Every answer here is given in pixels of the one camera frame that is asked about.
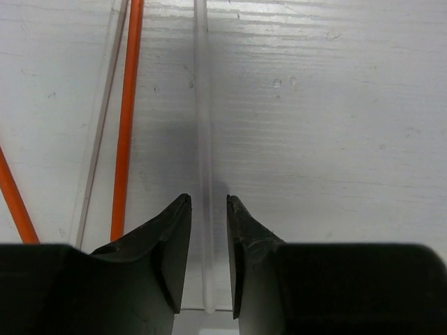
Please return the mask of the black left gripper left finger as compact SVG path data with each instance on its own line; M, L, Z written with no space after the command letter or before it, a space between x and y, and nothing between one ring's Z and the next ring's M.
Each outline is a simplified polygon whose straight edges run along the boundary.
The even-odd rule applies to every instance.
M170 334L182 304L191 198L92 253L1 246L2 334Z

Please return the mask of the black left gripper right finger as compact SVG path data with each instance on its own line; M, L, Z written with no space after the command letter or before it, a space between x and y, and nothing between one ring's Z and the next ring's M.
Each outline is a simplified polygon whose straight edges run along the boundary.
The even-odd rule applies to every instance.
M288 243L226 199L241 334L445 334L446 265L421 244Z

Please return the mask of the clear thin chopstick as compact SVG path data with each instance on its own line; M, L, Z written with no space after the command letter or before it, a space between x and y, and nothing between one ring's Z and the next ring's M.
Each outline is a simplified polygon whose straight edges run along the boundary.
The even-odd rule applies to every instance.
M203 306L215 312L214 302L214 224L212 190L212 115L210 93L210 44L207 2L194 2L194 70L198 135L198 220L202 239Z

